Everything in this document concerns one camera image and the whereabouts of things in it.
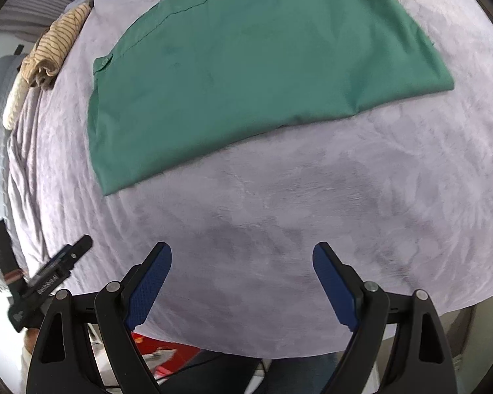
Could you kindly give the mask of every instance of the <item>person's leg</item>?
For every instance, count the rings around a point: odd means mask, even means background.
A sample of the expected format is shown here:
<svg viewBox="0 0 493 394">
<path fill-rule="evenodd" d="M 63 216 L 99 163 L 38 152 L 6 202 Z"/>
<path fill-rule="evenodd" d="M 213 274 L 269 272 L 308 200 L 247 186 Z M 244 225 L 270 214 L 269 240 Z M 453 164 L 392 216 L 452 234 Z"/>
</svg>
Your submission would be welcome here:
<svg viewBox="0 0 493 394">
<path fill-rule="evenodd" d="M 274 360 L 254 394 L 320 394 L 337 364 L 335 353 Z"/>
<path fill-rule="evenodd" d="M 201 351 L 160 386 L 163 394 L 243 394 L 260 362 L 259 358 Z"/>
</svg>

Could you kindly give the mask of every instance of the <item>bed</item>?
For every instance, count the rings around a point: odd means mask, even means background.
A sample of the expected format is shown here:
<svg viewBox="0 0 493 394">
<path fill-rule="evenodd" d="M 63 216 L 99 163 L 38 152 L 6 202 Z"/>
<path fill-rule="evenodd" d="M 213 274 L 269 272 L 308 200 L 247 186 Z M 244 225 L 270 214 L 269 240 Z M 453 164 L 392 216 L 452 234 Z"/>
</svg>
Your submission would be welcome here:
<svg viewBox="0 0 493 394">
<path fill-rule="evenodd" d="M 137 331 L 266 358 L 350 337 L 312 269 L 319 241 L 388 291 L 428 290 L 439 313 L 493 295 L 493 24 L 475 0 L 399 0 L 455 91 L 281 128 L 103 197 L 85 134 L 91 64 L 157 1 L 95 0 L 54 90 L 28 96 L 8 180 L 31 274 L 87 233 L 95 246 L 66 287 L 96 291 L 165 241 L 172 270 Z"/>
</svg>

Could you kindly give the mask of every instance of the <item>folded clothing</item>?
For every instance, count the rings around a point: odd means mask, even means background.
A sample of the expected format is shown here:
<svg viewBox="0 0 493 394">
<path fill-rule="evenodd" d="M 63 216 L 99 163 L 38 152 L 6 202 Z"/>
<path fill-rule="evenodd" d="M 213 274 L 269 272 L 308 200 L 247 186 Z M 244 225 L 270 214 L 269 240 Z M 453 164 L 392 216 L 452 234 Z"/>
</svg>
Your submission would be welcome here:
<svg viewBox="0 0 493 394">
<path fill-rule="evenodd" d="M 280 126 L 454 87 L 397 0 L 161 0 L 93 72 L 104 195 Z"/>
<path fill-rule="evenodd" d="M 13 130 L 31 86 L 46 90 L 53 85 L 92 8 L 93 0 L 89 0 L 68 10 L 51 24 L 22 60 L 4 109 L 2 123 L 7 130 Z"/>
</svg>

